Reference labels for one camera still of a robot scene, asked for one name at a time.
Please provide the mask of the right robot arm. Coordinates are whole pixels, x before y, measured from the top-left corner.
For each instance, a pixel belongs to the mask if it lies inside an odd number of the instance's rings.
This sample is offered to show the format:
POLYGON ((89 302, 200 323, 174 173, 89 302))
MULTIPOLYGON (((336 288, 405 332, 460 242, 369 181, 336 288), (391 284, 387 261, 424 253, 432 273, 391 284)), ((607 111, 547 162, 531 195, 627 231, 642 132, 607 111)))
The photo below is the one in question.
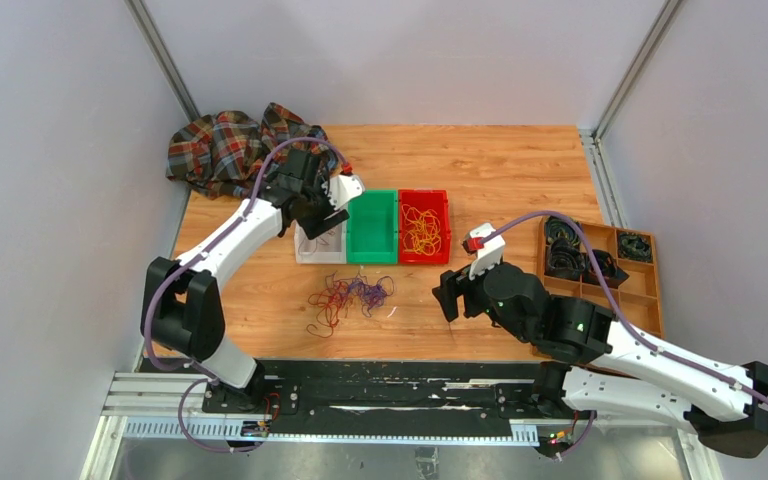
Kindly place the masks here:
POLYGON ((756 458, 768 446, 768 365, 729 365, 626 328, 610 309, 556 295, 507 262, 480 275, 447 271, 432 294, 447 321, 487 316, 547 356, 527 404, 547 417, 575 412, 643 418, 696 434, 724 455, 756 458))

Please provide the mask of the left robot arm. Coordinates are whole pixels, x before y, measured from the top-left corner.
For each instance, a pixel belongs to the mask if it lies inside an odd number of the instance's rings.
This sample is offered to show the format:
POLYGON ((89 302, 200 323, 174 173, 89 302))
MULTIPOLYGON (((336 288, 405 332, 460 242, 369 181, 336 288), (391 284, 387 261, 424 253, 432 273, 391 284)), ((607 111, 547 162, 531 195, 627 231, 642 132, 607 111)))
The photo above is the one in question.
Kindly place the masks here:
POLYGON ((263 369, 226 331, 221 293, 227 282, 265 243, 297 225, 315 240, 349 218, 348 206, 365 186, 344 158, 331 165, 326 155, 279 146, 287 152, 278 166, 270 152, 249 196, 197 246, 175 259, 158 257, 146 272, 140 331, 145 352, 162 370, 154 347, 183 355, 185 362, 228 386, 228 400, 243 413, 266 400, 263 369))

